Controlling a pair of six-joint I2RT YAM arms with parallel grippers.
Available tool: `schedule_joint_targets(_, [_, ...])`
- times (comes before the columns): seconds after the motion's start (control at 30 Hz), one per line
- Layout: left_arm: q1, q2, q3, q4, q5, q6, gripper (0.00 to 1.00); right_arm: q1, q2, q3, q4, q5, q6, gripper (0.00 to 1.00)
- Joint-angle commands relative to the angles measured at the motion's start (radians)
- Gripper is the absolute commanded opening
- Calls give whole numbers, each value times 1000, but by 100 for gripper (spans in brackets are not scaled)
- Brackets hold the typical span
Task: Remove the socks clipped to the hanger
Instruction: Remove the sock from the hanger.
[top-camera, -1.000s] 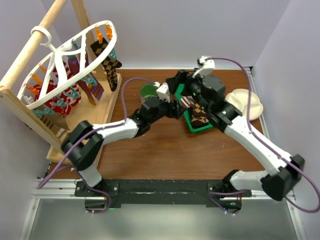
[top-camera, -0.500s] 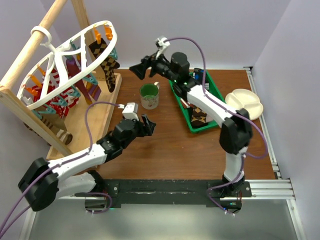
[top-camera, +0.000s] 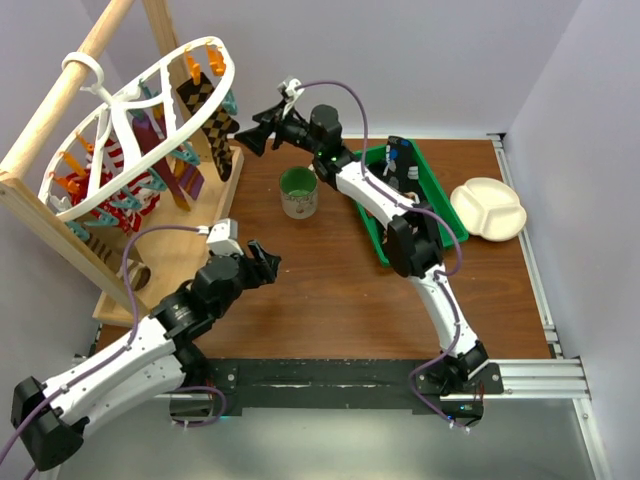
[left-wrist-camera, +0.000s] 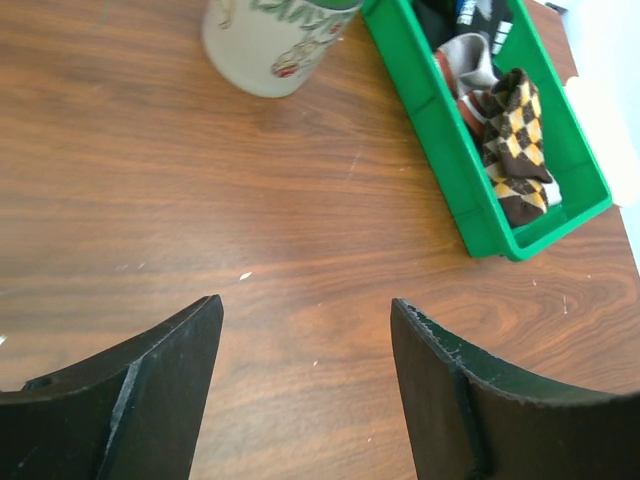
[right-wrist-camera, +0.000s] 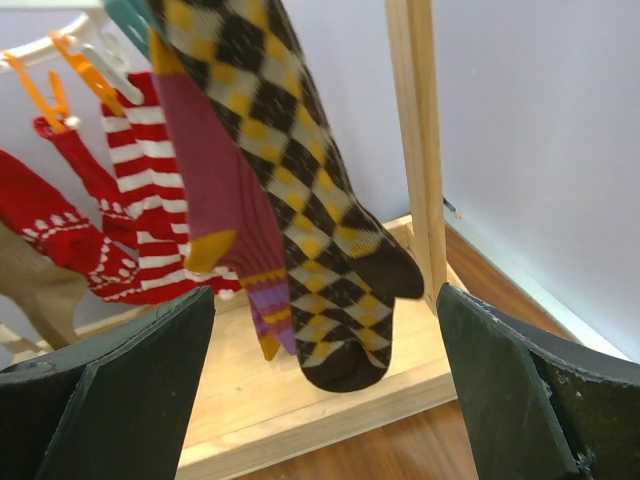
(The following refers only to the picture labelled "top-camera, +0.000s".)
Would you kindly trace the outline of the maroon purple sock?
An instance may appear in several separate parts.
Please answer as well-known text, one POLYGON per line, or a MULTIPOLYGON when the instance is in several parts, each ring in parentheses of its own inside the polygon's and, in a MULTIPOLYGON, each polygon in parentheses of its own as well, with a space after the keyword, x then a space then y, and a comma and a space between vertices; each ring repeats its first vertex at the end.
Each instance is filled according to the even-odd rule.
MULTIPOLYGON (((149 153, 161 143, 151 118, 143 110, 134 111, 131 128, 142 154, 149 153)), ((204 177, 198 167, 181 158, 177 158, 174 167, 171 167, 167 157, 162 157, 154 164, 153 170, 167 186, 175 205, 184 211, 190 211, 186 195, 197 200, 204 184, 204 177)))

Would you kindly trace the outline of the black blue logo sock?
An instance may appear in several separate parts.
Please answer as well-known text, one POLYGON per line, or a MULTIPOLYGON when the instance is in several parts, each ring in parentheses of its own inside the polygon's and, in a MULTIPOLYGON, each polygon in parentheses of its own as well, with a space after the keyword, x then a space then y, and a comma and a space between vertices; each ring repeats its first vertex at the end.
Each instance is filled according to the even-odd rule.
POLYGON ((389 136, 385 148, 383 181, 399 193, 420 199, 419 168, 413 144, 402 137, 389 136))

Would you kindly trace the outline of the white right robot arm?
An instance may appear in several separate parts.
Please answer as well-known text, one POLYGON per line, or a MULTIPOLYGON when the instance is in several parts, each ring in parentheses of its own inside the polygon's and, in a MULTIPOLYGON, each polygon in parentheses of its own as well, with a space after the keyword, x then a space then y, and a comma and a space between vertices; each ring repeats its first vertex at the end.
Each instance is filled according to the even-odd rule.
POLYGON ((313 154, 316 176, 335 191, 363 206, 386 230, 386 256, 392 269, 408 279, 419 294, 436 328, 442 358, 420 370, 451 391, 469 392, 481 380, 488 362, 482 342, 466 321, 445 270, 439 231, 446 223, 425 203, 409 198, 370 174, 344 143, 338 112, 328 105, 313 108, 310 118, 286 114, 282 103, 253 117, 256 126, 235 134, 254 154, 264 154, 267 139, 272 148, 282 143, 313 154))

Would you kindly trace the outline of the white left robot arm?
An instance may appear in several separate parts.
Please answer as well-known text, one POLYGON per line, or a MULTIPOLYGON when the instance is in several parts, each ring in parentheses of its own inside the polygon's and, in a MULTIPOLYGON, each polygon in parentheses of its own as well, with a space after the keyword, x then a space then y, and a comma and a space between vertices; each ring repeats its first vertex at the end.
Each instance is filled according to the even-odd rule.
POLYGON ((164 392, 196 392, 207 380, 195 339, 208 332, 250 289, 275 282, 281 258, 256 240, 245 248, 210 253, 193 279, 184 281, 138 320, 130 332, 69 370, 39 381, 30 376, 13 391, 16 442, 39 472, 71 458, 103 424, 164 392))

